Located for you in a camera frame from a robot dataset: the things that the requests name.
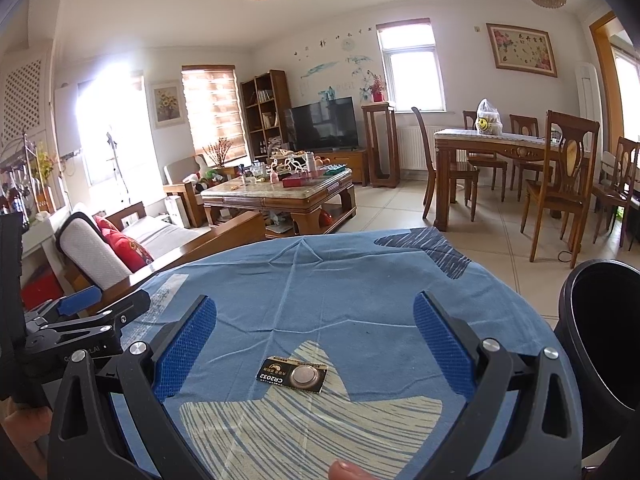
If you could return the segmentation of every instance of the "wooden door frame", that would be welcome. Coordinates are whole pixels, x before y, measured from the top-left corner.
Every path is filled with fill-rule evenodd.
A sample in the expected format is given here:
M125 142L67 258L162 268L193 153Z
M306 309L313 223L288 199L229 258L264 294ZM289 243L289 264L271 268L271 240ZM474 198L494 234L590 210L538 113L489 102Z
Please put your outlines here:
M598 54L604 101L607 110L608 151L618 144L618 138L624 137L625 129L622 115L622 96L618 82L616 59L609 38L622 30L622 24L613 11L608 12L589 26L591 37Z

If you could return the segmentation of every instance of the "blue tablecloth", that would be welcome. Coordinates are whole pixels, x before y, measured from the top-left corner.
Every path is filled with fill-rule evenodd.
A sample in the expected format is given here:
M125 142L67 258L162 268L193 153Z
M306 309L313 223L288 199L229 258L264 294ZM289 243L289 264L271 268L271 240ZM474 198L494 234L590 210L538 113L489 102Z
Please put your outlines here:
M216 303L212 335L164 405L219 480L318 480L336 457L381 479L413 478L465 403L416 327L414 298L423 290L510 351L561 349L522 297L434 228L261 242L162 273L143 288L152 306L126 328L124 346L151 340L200 294ZM273 355L328 364L322 392L256 381ZM561 359L579 405L563 352ZM497 450L513 400L476 468ZM136 458L153 470L124 403L116 405Z

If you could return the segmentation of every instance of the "wooden pedestal stand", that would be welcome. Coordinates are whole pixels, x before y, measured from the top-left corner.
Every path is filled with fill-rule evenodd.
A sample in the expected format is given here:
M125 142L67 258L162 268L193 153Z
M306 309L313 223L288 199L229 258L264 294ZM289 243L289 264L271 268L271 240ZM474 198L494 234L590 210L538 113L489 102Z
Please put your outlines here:
M376 112L384 112L386 138L389 151L389 173L382 173ZM400 184L400 156L398 153L398 131L396 130L396 105L391 102L362 105L364 125L367 133L367 153L369 155L369 179L373 187L396 187Z

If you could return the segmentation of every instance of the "window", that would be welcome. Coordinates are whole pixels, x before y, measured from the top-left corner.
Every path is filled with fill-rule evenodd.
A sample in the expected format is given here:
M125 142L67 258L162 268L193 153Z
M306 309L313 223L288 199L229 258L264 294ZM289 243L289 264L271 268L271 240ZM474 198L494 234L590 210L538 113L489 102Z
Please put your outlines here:
M625 139L640 140L640 125L636 117L640 103L640 62L626 52L614 49L616 71L622 97L622 120L625 127Z
M246 156L244 121L238 101L238 82L233 65L183 66L182 84L191 125L193 147L203 154L204 147L219 139L231 141L226 161Z
M162 200L142 76L114 65L78 86L76 116L94 205L113 212L129 203L149 205ZM107 134L117 144L120 172Z
M428 18L378 25L389 99L401 112L444 111L436 44Z

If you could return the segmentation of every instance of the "plastic bag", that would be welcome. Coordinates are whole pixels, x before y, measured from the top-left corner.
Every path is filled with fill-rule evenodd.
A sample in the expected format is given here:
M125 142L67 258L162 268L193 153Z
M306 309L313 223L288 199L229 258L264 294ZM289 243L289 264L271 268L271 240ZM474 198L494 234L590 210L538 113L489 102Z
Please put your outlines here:
M476 119L476 130L479 134L500 135L502 133L502 122L498 110L486 99L482 99L478 105L478 118Z

